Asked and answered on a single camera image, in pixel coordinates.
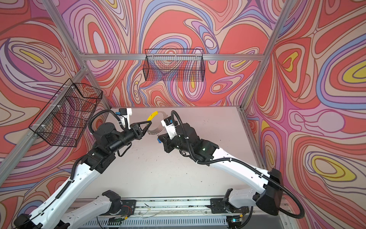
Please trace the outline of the large keyring with yellow sleeve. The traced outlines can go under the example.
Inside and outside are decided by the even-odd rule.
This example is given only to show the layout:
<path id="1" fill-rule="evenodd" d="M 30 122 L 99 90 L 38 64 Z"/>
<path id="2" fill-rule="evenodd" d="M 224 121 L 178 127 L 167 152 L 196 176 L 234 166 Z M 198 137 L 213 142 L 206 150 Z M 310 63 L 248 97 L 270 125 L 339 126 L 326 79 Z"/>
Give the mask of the large keyring with yellow sleeve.
<path id="1" fill-rule="evenodd" d="M 152 125 L 149 127 L 147 133 L 149 135 L 157 135 L 164 130 L 163 124 L 161 123 L 162 119 L 167 118 L 168 115 L 164 111 L 155 111 L 149 117 L 148 121 L 152 122 Z"/>

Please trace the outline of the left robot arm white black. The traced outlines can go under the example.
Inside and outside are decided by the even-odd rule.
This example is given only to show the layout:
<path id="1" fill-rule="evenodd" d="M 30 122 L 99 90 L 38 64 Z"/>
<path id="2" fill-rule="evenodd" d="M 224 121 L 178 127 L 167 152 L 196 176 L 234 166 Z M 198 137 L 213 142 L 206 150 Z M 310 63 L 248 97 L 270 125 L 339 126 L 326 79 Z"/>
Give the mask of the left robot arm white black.
<path id="1" fill-rule="evenodd" d="M 116 159 L 122 157 L 120 149 L 129 149 L 134 140 L 142 139 L 151 126 L 151 120 L 130 123 L 130 108 L 103 110 L 91 117 L 89 132 L 95 143 L 92 149 L 78 158 L 69 178 L 43 204 L 30 214 L 18 216 L 16 229 L 78 229 L 102 214 L 117 214 L 122 208 L 121 197 L 108 190 L 96 200 L 67 212 L 73 202 Z"/>

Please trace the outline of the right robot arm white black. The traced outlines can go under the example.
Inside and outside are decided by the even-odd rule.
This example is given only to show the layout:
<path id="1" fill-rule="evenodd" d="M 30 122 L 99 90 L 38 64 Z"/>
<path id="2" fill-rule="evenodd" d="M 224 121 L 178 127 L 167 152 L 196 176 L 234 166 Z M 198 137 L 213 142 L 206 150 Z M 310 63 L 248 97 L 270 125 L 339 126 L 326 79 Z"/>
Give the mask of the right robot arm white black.
<path id="1" fill-rule="evenodd" d="M 285 215 L 302 219 L 305 210 L 298 198 L 284 186 L 282 173 L 252 166 L 226 152 L 217 144 L 201 139 L 195 129 L 183 123 L 176 111 L 162 120 L 166 133 L 158 136 L 166 153 L 179 150 L 183 157 L 195 164 L 220 169 L 246 183 L 247 189 L 228 189 L 222 200 L 226 211 L 241 207 L 258 207 L 261 211 L 277 216 Z"/>

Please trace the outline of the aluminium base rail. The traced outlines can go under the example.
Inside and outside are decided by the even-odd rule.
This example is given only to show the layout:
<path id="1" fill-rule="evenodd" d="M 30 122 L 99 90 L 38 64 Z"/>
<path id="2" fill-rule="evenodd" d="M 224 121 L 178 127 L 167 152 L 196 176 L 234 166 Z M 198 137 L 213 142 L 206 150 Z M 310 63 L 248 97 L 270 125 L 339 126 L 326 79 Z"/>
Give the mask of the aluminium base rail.
<path id="1" fill-rule="evenodd" d="M 295 220 L 279 213 L 272 216 L 258 207 L 226 209 L 222 196 L 125 198 L 99 196 L 77 199 L 61 217 L 71 229 L 162 229 L 164 227 L 223 226 L 237 229 L 281 227 L 296 229 Z"/>

